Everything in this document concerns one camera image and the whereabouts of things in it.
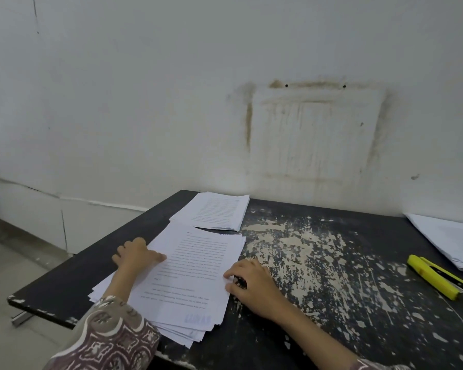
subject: sleeve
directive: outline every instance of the sleeve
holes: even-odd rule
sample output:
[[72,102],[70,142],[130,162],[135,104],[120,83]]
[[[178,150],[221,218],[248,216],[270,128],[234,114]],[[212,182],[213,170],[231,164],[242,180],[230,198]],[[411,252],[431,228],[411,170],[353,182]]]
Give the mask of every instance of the sleeve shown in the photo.
[[158,331],[135,309],[108,296],[88,310],[70,340],[43,370],[146,370],[156,353],[159,337]]
[[384,366],[376,362],[371,362],[364,359],[358,359],[350,370],[411,370],[406,365],[393,365],[393,366]]

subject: tabletop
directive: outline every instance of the tabletop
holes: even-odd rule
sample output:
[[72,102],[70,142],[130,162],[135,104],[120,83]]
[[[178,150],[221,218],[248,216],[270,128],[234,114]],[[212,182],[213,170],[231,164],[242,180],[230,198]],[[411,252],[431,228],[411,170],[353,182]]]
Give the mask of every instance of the tabletop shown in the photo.
[[[147,242],[197,192],[179,191],[8,298],[10,305],[73,328],[93,286],[115,270],[126,240]],[[403,217],[251,199],[241,257],[258,257],[278,287],[322,329],[385,365],[463,368],[463,297],[450,301],[406,266],[424,256],[463,279]],[[230,297],[223,323],[188,350],[162,337],[158,356],[201,369],[315,368],[284,331]]]

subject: yellow stapler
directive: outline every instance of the yellow stapler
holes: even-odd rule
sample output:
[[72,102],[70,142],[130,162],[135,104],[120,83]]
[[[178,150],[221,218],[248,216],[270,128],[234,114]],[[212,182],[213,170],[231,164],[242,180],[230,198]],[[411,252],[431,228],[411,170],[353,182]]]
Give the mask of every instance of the yellow stapler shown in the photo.
[[439,292],[451,300],[463,293],[463,280],[423,257],[410,255],[407,263]]

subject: paper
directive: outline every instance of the paper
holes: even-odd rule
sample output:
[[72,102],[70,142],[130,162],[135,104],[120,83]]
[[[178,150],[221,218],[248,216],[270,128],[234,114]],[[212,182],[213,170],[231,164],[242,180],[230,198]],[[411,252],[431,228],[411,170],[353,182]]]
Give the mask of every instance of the paper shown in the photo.
[[[238,260],[245,237],[221,235],[179,222],[171,222],[148,245],[167,259],[139,276],[128,303],[148,319],[162,335],[190,348],[206,331],[223,321],[229,293],[222,277]],[[97,301],[113,274],[93,287]]]
[[405,214],[413,225],[463,271],[463,224],[450,220]]
[[228,196],[201,192],[175,213],[170,221],[200,228],[239,231],[249,199],[249,195]]

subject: tiled floor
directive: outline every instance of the tiled floor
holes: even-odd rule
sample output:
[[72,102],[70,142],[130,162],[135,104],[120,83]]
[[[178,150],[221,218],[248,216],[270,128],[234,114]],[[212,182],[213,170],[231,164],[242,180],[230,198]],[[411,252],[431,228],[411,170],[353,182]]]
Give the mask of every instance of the tiled floor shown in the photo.
[[38,317],[32,317],[18,328],[12,326],[10,318],[20,311],[10,307],[6,298],[46,271],[0,243],[0,370],[41,369],[71,333]]

